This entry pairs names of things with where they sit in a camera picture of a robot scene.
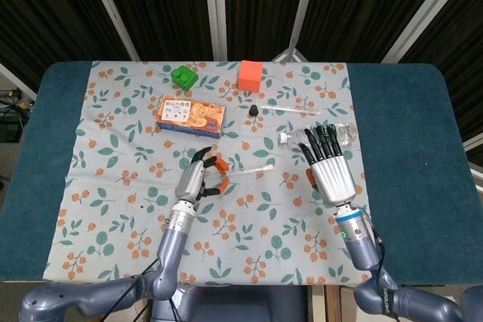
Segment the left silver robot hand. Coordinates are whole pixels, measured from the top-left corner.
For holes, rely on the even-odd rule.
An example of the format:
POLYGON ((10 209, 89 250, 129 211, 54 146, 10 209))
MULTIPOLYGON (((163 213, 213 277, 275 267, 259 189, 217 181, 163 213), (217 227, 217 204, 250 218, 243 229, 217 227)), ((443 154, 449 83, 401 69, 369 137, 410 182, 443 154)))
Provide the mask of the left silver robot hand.
POLYGON ((188 201, 195 204, 201 198, 220 195, 225 192, 229 185, 229 178, 225 176, 223 181, 216 187, 208 188, 205 185, 205 171, 210 167, 223 173, 227 171, 225 161, 212 156, 205 159, 206 154, 211 150, 211 147, 205 147, 198 150, 192 157, 191 163, 183 171, 180 181, 175 188, 175 197, 178 201, 188 201))

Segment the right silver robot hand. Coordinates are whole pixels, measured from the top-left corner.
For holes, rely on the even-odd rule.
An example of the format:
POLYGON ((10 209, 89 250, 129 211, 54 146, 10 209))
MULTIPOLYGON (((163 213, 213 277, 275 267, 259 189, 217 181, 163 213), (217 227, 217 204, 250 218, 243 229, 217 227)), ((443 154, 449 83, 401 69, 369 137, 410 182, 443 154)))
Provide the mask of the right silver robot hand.
POLYGON ((309 145, 298 143, 309 165, 309 183, 323 201, 333 207, 352 202, 357 194, 349 165, 337 139, 335 126, 317 125, 303 129, 309 145))

